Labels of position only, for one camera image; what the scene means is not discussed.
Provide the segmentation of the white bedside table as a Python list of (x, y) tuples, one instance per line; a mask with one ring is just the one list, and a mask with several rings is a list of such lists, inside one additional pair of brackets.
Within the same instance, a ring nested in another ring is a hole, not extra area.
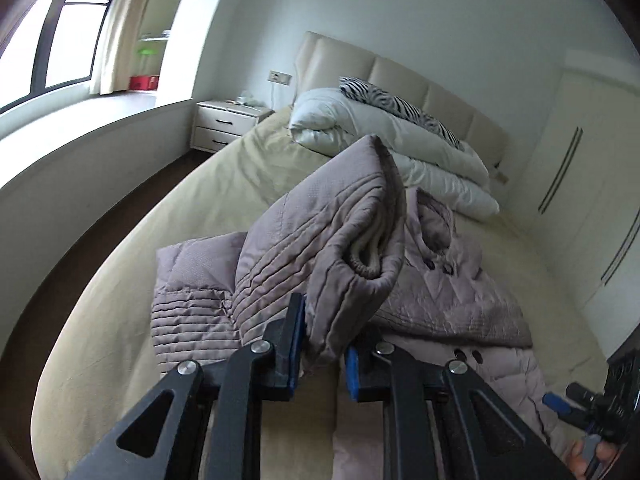
[(239, 140), (273, 114), (268, 107), (224, 101), (197, 102), (194, 108), (190, 148), (217, 153)]

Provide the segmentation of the mauve quilted down coat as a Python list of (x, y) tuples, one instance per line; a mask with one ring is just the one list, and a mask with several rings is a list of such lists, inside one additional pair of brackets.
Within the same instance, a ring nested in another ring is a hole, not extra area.
[(478, 388), (477, 430), (457, 436), (434, 406), (451, 479), (564, 479), (565, 440), (518, 300), (485, 269), (451, 209), (405, 188), (369, 136), (310, 174), (245, 232), (160, 248), (151, 339), (162, 374), (227, 361), (304, 298), (307, 370), (344, 363), (363, 327), (421, 364), (459, 360)]

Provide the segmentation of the beige padded headboard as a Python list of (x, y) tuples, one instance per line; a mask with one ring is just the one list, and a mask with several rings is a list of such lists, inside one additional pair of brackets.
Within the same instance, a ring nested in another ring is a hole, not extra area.
[(509, 136), (503, 128), (440, 84), (390, 58), (316, 32), (305, 32), (294, 68), (296, 96), (315, 88), (336, 88), (341, 76), (357, 77), (439, 119), (471, 145), (489, 171), (497, 171), (506, 154)]

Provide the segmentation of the white wall shelf unit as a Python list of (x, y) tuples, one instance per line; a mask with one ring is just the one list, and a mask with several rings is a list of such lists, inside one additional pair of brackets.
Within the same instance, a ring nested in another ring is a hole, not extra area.
[(148, 75), (160, 76), (160, 68), (180, 2), (181, 0), (148, 0), (139, 28), (138, 42), (134, 47), (134, 68), (131, 76), (137, 76), (138, 50), (143, 47), (156, 51)]

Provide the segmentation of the wall power socket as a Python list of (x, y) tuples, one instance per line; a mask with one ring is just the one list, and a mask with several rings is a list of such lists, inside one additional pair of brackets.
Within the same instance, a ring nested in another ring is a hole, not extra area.
[(270, 70), (268, 75), (268, 81), (272, 84), (282, 84), (282, 86), (288, 86), (291, 83), (292, 76), (287, 73), (281, 73), (277, 70)]

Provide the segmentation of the beige bed with sheet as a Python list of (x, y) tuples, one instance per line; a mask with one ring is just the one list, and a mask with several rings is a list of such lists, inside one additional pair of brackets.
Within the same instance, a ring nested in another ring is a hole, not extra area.
[[(280, 196), (324, 163), (295, 143), (288, 108), (191, 172), (124, 238), (82, 292), (56, 341), (35, 395), (30, 440), (42, 478), (63, 479), (160, 379), (151, 339), (156, 252), (165, 246), (244, 231)], [(533, 334), (542, 391), (605, 380), (605, 357), (586, 320), (504, 214), (457, 228), (480, 245), (490, 276), (520, 303)], [(349, 399), (326, 367), (302, 381), (291, 403), (264, 409), (267, 479), (350, 479), (355, 463), (333, 444), (337, 419), (379, 415)]]

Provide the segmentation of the green lamp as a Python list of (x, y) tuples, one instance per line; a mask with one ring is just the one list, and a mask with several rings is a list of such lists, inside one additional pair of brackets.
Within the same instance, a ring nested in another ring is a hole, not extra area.
[(143, 47), (138, 50), (138, 68), (137, 75), (144, 76), (149, 73), (150, 66), (154, 60), (156, 51), (152, 48)]

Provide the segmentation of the red box on sill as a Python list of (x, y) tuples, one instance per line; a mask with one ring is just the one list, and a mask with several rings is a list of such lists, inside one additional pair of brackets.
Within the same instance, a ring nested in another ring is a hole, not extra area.
[(129, 89), (132, 91), (154, 91), (158, 87), (160, 76), (158, 75), (137, 75), (129, 79)]

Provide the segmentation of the beige curtain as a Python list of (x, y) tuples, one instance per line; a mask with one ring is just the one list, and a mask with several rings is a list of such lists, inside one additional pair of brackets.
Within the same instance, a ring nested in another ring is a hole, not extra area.
[(92, 96), (108, 96), (129, 88), (134, 47), (149, 0), (112, 0), (96, 46), (90, 79)]

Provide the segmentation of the black framed window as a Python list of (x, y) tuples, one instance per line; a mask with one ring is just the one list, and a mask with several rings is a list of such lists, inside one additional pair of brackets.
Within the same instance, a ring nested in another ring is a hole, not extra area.
[(1, 110), (87, 81), (113, 0), (36, 0), (1, 53)]

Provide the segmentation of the white folded duvet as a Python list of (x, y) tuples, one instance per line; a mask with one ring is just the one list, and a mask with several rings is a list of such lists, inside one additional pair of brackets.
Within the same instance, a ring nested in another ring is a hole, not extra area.
[(451, 145), (436, 133), (352, 99), (337, 88), (304, 92), (288, 128), (295, 142), (334, 157), (364, 136), (390, 151), (407, 188), (418, 186), (459, 214), (485, 221), (500, 212), (489, 193), (489, 172), (469, 144)]

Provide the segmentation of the zebra print pillow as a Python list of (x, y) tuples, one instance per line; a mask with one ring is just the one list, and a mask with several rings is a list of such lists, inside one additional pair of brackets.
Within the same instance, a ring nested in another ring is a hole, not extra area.
[(370, 82), (355, 77), (341, 76), (338, 88), (346, 98), (379, 108), (406, 122), (411, 122), (413, 125), (436, 134), (453, 148), (463, 151), (462, 142), (440, 120), (426, 114), (419, 107), (400, 96), (394, 96), (390, 92), (370, 84)]

